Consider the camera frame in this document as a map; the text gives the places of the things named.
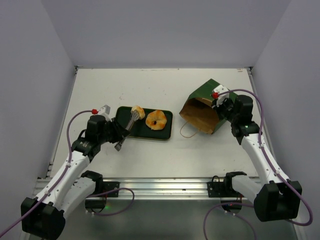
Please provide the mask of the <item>aluminium rail frame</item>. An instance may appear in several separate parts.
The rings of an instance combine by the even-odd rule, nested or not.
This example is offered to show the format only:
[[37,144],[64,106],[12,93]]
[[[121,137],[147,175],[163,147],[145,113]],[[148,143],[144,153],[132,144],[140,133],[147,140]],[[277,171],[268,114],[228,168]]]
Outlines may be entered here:
[[[86,170],[103,175],[104,182],[118,181],[119,197],[128,199],[204,199],[207,182],[214,175],[242,171],[260,183],[258,173],[245,150],[224,124],[214,134],[197,133],[185,138],[179,115],[190,93],[214,79],[226,88],[251,90],[245,69],[80,69],[77,72],[66,118],[74,117],[70,138],[75,140],[86,127],[89,114],[78,115],[108,105],[109,117],[121,106],[139,105],[173,113],[169,140],[127,139],[120,151],[110,143],[102,145]],[[68,144],[60,136],[51,177],[37,182],[38,193],[56,175],[68,157]]]

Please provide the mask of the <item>small round bread roll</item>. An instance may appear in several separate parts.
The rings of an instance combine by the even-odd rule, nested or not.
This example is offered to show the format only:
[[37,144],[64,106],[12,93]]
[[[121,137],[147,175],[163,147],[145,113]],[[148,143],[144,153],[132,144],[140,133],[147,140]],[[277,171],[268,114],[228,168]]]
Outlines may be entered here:
[[138,119],[142,120],[145,117],[145,111],[142,107],[135,105],[131,108],[131,112],[137,112],[138,113]]

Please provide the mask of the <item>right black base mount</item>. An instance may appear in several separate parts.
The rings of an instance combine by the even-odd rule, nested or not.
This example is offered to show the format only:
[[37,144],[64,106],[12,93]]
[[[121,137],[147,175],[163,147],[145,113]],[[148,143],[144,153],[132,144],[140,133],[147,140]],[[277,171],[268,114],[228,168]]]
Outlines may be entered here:
[[209,198],[232,198],[231,202],[242,202],[243,196],[239,192],[230,189],[224,177],[214,175],[206,185]]

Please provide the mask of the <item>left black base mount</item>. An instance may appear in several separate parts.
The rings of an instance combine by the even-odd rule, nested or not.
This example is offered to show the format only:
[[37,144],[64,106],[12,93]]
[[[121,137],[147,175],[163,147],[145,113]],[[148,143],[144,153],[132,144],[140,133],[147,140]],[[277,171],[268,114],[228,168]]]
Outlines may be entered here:
[[[119,181],[104,181],[100,190],[95,191],[93,194],[105,193],[111,190],[118,189],[120,187]],[[107,199],[108,198],[117,198],[119,196],[119,192],[115,191],[110,194],[105,194],[99,196],[99,199],[86,199],[84,202],[85,208],[88,211],[94,213],[101,213],[104,209],[107,208]]]

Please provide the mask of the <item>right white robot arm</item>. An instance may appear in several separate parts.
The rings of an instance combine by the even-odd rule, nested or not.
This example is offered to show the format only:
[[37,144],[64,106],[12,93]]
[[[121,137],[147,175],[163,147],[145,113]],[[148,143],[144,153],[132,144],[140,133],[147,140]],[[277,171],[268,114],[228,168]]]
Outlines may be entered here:
[[252,204],[256,216],[262,222],[294,219],[298,216],[302,187],[291,181],[271,155],[260,127],[252,120],[253,99],[238,95],[212,94],[212,108],[221,119],[231,123],[231,133],[249,156],[260,183],[251,180],[243,172],[230,172],[225,176],[223,192],[227,196],[242,194]]

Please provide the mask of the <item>round glazed pastry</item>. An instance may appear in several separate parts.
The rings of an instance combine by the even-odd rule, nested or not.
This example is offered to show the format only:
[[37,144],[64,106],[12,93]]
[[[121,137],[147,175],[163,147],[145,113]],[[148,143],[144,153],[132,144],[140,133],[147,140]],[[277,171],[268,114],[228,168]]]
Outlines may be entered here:
[[167,118],[163,111],[155,110],[146,117],[145,124],[154,131],[163,130],[167,124]]

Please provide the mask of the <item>green paper bag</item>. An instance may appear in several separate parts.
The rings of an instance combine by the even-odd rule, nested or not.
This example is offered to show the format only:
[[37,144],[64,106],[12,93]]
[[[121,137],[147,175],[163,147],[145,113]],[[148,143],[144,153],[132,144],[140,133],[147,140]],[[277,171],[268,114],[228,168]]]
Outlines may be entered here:
[[187,123],[209,135],[214,134],[226,122],[212,109],[212,91],[218,85],[214,79],[206,81],[188,96],[179,112]]

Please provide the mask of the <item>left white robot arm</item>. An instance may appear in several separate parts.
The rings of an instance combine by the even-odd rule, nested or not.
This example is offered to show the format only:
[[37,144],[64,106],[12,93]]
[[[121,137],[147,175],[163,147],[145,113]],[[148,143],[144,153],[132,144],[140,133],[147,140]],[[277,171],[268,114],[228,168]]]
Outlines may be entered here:
[[120,143],[130,135],[132,123],[122,127],[115,119],[93,114],[74,142],[68,142],[67,159],[51,181],[33,198],[21,204],[21,225],[25,233],[45,240],[61,235],[70,213],[87,197],[108,196],[103,176],[86,168],[105,143]]

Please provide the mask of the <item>metal tongs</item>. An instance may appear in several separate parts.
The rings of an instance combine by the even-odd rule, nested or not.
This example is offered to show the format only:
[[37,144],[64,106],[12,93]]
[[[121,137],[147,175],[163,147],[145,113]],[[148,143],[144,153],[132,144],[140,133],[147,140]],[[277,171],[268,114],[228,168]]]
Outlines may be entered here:
[[[126,126],[126,129],[127,129],[128,131],[131,131],[134,123],[135,123],[137,120],[139,120],[139,115],[138,115],[138,113],[137,113],[137,112],[131,112],[130,119],[129,119],[129,122],[128,122],[127,126]],[[120,144],[117,143],[117,144],[114,146],[114,148],[119,152],[119,151],[121,150],[121,148],[122,148],[123,143],[120,143]]]

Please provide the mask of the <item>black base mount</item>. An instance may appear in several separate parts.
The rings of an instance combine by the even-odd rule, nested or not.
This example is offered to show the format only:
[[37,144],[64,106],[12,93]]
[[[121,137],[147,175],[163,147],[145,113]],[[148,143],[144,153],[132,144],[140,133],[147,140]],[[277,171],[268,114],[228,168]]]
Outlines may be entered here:
[[[111,190],[118,189],[120,187],[119,181],[104,181],[100,190],[95,191],[93,194],[105,193]],[[107,199],[108,198],[117,198],[119,196],[119,192],[115,191],[110,194],[105,194],[99,196],[99,199],[86,199],[84,202],[85,208],[88,211],[94,213],[101,213],[104,209],[107,208]]]
[[224,177],[214,175],[206,185],[209,198],[232,198],[231,202],[242,202],[243,196],[239,192],[230,189]]

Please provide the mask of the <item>dark green tray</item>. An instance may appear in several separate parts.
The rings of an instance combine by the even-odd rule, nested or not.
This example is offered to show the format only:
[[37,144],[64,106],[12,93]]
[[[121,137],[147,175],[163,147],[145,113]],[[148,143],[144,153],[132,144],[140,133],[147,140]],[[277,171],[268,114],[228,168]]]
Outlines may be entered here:
[[[131,117],[131,106],[120,106],[115,114],[115,119],[122,127],[126,127]],[[167,123],[162,130],[152,130],[149,128],[145,121],[147,115],[156,109],[144,108],[145,118],[138,120],[134,123],[132,129],[130,130],[129,138],[138,138],[146,140],[156,140],[156,141],[167,141],[171,137],[173,113],[169,110],[162,110],[164,113]]]

